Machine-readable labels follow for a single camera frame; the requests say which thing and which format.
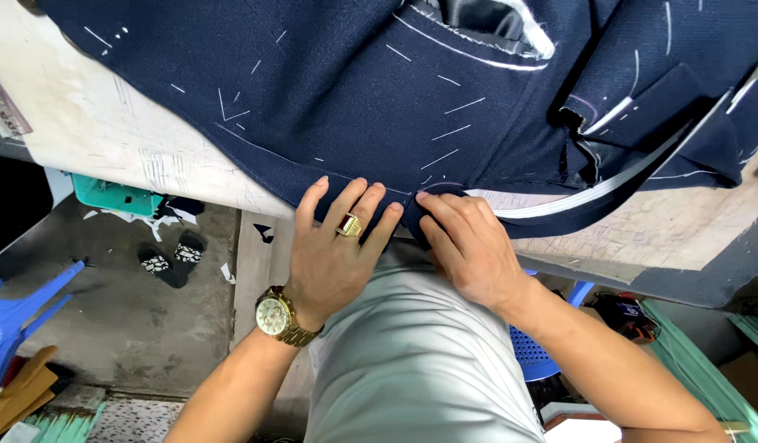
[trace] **wooden table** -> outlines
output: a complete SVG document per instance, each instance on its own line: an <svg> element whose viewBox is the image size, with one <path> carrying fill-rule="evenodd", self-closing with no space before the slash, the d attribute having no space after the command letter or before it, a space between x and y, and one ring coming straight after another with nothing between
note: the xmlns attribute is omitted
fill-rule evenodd
<svg viewBox="0 0 758 443"><path fill-rule="evenodd" d="M293 209L196 129L74 49L47 17L0 0L0 82L43 166L281 218ZM702 269L758 218L758 151L735 189L639 192L594 226L516 242L522 254L628 281L645 267ZM475 191L495 209L556 196Z"/></svg>

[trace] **watch dial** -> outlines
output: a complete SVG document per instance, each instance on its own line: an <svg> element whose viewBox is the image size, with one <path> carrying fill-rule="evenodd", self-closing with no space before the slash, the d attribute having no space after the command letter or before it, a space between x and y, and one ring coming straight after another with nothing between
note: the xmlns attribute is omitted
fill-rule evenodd
<svg viewBox="0 0 758 443"><path fill-rule="evenodd" d="M286 309L276 299L265 299L256 308L256 325L269 335L277 335L286 327Z"/></svg>

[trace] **black slipper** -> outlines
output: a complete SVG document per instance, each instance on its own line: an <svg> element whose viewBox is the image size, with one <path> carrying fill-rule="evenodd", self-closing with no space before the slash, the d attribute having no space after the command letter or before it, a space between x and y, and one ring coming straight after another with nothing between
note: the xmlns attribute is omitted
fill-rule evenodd
<svg viewBox="0 0 758 443"><path fill-rule="evenodd" d="M187 276L193 271L193 268L201 261L201 255L206 249L204 239L196 234L185 231L180 235L180 243L174 252L174 258L177 262L174 264L174 271L180 276Z"/></svg>
<svg viewBox="0 0 758 443"><path fill-rule="evenodd" d="M178 275L171 267L169 259L157 247L142 243L138 246L138 261L149 275L155 276L172 288L181 288L187 284L187 274Z"/></svg>

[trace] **light gray t-shirt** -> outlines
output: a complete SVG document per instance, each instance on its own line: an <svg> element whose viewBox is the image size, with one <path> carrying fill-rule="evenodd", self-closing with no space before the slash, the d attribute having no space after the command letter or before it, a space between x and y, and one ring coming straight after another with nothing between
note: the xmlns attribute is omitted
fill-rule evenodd
<svg viewBox="0 0 758 443"><path fill-rule="evenodd" d="M543 441L507 325L408 244L391 244L309 352L306 442Z"/></svg>

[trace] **blue plastic stool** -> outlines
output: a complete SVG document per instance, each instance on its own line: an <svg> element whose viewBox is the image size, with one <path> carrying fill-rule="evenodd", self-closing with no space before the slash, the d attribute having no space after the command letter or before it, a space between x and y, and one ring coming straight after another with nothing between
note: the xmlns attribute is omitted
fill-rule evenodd
<svg viewBox="0 0 758 443"><path fill-rule="evenodd" d="M568 296L568 304L573 307L581 306L584 297L587 297L589 290L595 286L595 283L588 281L577 281L576 286ZM516 359L522 366L524 381L541 380L550 377L559 372L559 366L548 356L546 351L535 341L522 331L510 327L511 341L513 341L513 350L516 353Z"/></svg>
<svg viewBox="0 0 758 443"><path fill-rule="evenodd" d="M84 262L79 261L50 282L41 286L28 297L22 299L0 299L0 385L5 371L10 366L10 359L15 355L15 351L21 343L41 327L52 315L56 314L62 308L62 305L67 303L67 300L72 297L72 294L62 297L62 299L49 307L42 315L35 318L26 328L22 329L23 324L35 315L40 307L43 307L59 289L69 283L83 268Z"/></svg>

